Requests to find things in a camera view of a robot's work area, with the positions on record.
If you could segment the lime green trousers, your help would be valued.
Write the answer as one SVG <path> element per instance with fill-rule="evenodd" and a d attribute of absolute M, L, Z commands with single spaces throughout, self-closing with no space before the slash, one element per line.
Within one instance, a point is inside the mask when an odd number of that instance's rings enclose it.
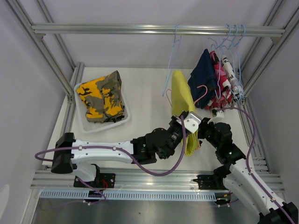
<path fill-rule="evenodd" d="M 182 111 L 196 112 L 190 87 L 180 70 L 175 70 L 171 80 L 172 115 L 181 115 Z M 186 138 L 185 155 L 191 156 L 199 148 L 198 131 Z"/>

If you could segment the dark blue denim trousers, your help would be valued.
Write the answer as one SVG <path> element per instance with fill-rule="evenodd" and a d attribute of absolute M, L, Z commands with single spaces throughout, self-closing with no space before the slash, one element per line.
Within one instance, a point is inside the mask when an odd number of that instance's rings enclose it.
<path fill-rule="evenodd" d="M 196 67 L 191 72 L 188 80 L 193 101 L 197 108 L 204 109 L 210 99 L 215 96 L 214 89 L 216 87 L 215 71 L 211 62 L 208 49 L 202 53 Z"/>

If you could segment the yellow grey camouflage trousers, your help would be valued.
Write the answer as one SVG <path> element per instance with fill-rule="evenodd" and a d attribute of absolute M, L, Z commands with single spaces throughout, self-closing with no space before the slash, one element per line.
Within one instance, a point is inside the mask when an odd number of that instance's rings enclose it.
<path fill-rule="evenodd" d="M 117 70 L 79 85 L 76 93 L 86 107 L 88 122 L 116 123 L 124 118 L 121 86 L 122 80 Z"/>

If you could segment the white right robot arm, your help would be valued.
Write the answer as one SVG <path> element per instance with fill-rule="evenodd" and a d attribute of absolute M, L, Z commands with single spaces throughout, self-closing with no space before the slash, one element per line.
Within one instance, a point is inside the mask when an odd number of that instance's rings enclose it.
<path fill-rule="evenodd" d="M 198 137 L 214 148 L 222 166 L 214 170 L 213 185 L 231 191 L 258 219 L 260 224 L 297 224 L 299 210 L 292 202 L 286 203 L 251 168 L 248 158 L 233 143 L 229 124 L 214 123 L 203 118 Z"/>

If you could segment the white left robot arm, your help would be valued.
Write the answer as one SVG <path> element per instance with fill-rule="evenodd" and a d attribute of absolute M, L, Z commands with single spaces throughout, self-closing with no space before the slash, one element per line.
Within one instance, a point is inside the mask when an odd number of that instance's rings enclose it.
<path fill-rule="evenodd" d="M 51 165 L 54 174 L 72 174 L 90 187 L 98 187 L 101 176 L 95 161 L 116 161 L 126 164 L 148 165 L 158 159 L 174 155 L 178 144 L 188 130 L 183 131 L 180 121 L 188 112 L 173 115 L 169 128 L 156 128 L 145 136 L 118 143 L 87 143 L 75 139 L 74 133 L 64 133 L 56 142 Z"/>

